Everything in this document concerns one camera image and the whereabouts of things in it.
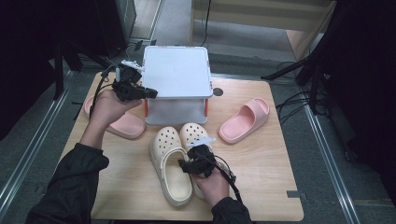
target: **wooden desk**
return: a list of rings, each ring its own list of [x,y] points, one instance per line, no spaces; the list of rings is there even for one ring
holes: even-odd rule
[[[92,83],[93,95],[100,76]],[[253,220],[298,221],[304,216],[299,198],[289,198],[287,191],[297,190],[290,167],[288,151],[277,119],[273,96],[268,83],[212,78],[213,88],[221,88],[222,96],[209,100],[208,122],[203,125],[210,136],[215,153],[226,160],[236,175],[244,204]],[[270,118],[252,135],[235,145],[227,145],[218,135],[220,125],[249,99],[261,97],[271,107]],[[144,107],[131,111],[144,119]],[[88,120],[80,112],[64,148],[67,153],[79,141]],[[126,140],[106,133],[104,154],[109,166],[100,173],[97,198],[92,210],[95,219],[211,220],[208,204],[195,195],[182,207],[173,207],[163,196],[160,180],[149,157],[149,143],[161,127],[148,126],[142,135]]]
[[[192,1],[191,44],[194,20],[206,20],[208,3]],[[318,34],[325,32],[334,7],[331,0],[213,0],[209,20],[284,29],[300,60]]]

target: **person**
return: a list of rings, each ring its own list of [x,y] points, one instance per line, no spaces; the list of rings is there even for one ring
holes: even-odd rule
[[[99,172],[107,168],[102,143],[107,127],[141,100],[121,102],[114,91],[102,91],[79,143],[59,162],[46,194],[28,213],[26,223],[91,223]],[[214,170],[194,178],[212,206],[213,223],[251,223],[248,209],[229,196],[229,185]]]

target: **pink slide sandal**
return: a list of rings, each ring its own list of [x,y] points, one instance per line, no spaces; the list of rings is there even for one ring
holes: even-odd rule
[[[84,102],[84,112],[87,118],[90,117],[90,108],[92,102],[93,96]],[[145,130],[145,128],[146,124],[142,119],[129,112],[126,112],[119,120],[110,124],[107,130],[110,133],[114,133],[120,137],[131,140],[138,137]]]
[[[251,99],[221,125],[219,135],[224,141],[235,144],[260,128],[269,114],[270,107],[262,98]]]

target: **person's right arm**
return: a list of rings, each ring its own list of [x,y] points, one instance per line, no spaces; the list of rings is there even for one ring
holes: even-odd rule
[[[208,178],[193,176],[198,187],[212,206],[213,223],[252,223],[248,209],[230,197],[230,185],[218,169]]]

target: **black jacket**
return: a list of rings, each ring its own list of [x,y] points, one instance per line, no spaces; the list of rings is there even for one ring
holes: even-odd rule
[[[99,171],[107,168],[103,150],[76,144],[59,162],[47,193],[26,223],[91,223]],[[228,197],[212,208],[213,223],[251,223],[247,208]]]

